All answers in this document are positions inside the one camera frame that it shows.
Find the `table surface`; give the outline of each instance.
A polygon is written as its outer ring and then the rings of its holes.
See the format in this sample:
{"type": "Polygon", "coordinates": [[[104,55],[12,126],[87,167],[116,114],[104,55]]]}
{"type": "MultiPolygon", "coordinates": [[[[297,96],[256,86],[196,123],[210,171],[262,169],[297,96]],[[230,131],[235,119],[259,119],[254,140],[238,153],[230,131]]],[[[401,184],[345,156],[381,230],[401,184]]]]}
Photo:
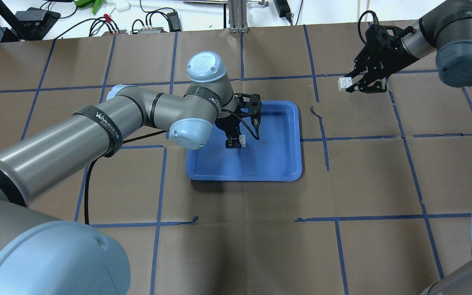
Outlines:
{"type": "MultiPolygon", "coordinates": [[[[9,9],[15,13],[16,11],[24,11],[29,7],[39,7],[44,4],[42,0],[20,0],[20,1],[4,1],[9,9]]],[[[128,11],[114,11],[112,19],[114,19],[119,28],[130,31],[132,23],[135,19],[145,19],[139,7],[139,1],[129,0],[131,8],[128,11]]],[[[333,23],[349,23],[358,20],[360,13],[366,9],[372,9],[378,14],[380,20],[398,20],[398,19],[418,19],[432,8],[438,6],[443,0],[304,0],[303,9],[300,14],[298,24],[333,24],[333,23]]],[[[183,30],[217,30],[223,28],[223,5],[220,4],[191,4],[184,3],[181,0],[142,0],[145,10],[157,9],[160,7],[173,7],[178,11],[182,21],[183,30]]],[[[296,16],[300,8],[300,0],[289,1],[291,11],[296,16]]],[[[74,10],[73,3],[56,3],[51,10],[60,12],[62,16],[69,15],[74,10]]],[[[96,16],[110,14],[116,7],[114,0],[107,1],[102,5],[96,16]]],[[[250,27],[270,27],[270,26],[287,26],[287,20],[280,19],[277,14],[273,1],[270,1],[268,7],[261,7],[257,4],[247,5],[247,22],[250,27]]],[[[96,17],[92,15],[92,9],[84,8],[77,10],[77,13],[70,18],[59,20],[47,33],[45,39],[53,39],[66,29],[70,28],[84,19],[96,17]]],[[[166,22],[161,17],[154,16],[154,26],[163,26],[167,28],[166,22]]],[[[0,24],[8,26],[5,20],[0,16],[0,24]]],[[[91,22],[82,24],[64,35],[64,38],[86,37],[89,33],[91,22]]]]}

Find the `blue tray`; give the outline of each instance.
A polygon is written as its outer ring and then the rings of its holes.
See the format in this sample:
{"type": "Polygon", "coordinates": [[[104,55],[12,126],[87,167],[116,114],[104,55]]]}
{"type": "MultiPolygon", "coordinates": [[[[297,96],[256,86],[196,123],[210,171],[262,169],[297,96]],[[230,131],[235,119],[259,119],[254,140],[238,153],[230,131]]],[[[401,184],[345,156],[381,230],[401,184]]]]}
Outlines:
{"type": "MultiPolygon", "coordinates": [[[[294,181],[302,175],[300,118],[290,101],[262,101],[260,140],[241,125],[247,146],[226,149],[225,133],[214,127],[206,145],[187,151],[185,170],[193,180],[294,181]]],[[[244,119],[249,126],[250,118],[244,119]]]]}

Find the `green object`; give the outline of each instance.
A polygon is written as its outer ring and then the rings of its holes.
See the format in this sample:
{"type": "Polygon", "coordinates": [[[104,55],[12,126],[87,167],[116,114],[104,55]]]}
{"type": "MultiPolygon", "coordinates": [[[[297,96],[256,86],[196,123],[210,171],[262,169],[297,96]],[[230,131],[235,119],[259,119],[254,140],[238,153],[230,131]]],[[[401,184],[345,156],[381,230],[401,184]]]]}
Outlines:
{"type": "Polygon", "coordinates": [[[102,2],[103,0],[77,0],[75,5],[79,8],[84,8],[93,3],[94,6],[92,7],[92,13],[96,14],[98,13],[98,9],[100,8],[102,2]]]}
{"type": "Polygon", "coordinates": [[[101,1],[102,1],[102,0],[95,0],[95,1],[94,1],[94,7],[92,7],[92,13],[93,13],[93,14],[96,14],[96,13],[97,13],[98,9],[99,9],[100,6],[101,6],[101,1]]]}

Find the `ur logo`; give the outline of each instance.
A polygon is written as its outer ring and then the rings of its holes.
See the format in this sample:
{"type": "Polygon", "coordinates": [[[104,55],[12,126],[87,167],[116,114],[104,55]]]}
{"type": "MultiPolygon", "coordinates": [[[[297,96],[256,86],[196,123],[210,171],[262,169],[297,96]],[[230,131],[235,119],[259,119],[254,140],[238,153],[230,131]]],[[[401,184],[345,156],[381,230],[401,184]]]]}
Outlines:
{"type": "Polygon", "coordinates": [[[212,58],[210,56],[200,56],[196,59],[194,67],[207,71],[210,68],[212,58]]]}

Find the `power adapter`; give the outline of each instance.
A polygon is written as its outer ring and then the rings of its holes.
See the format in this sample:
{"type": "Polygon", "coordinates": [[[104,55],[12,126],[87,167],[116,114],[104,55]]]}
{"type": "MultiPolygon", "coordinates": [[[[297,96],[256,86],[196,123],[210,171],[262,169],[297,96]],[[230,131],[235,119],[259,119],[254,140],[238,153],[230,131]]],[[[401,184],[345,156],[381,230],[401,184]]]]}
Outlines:
{"type": "Polygon", "coordinates": [[[287,0],[274,0],[274,5],[276,5],[276,10],[280,17],[285,17],[287,21],[292,25],[293,19],[292,14],[290,13],[289,2],[287,0]]]}
{"type": "Polygon", "coordinates": [[[181,32],[182,31],[182,25],[179,23],[179,17],[178,17],[178,12],[173,11],[167,13],[167,17],[170,20],[170,23],[172,24],[172,28],[169,28],[171,32],[181,32]]]}

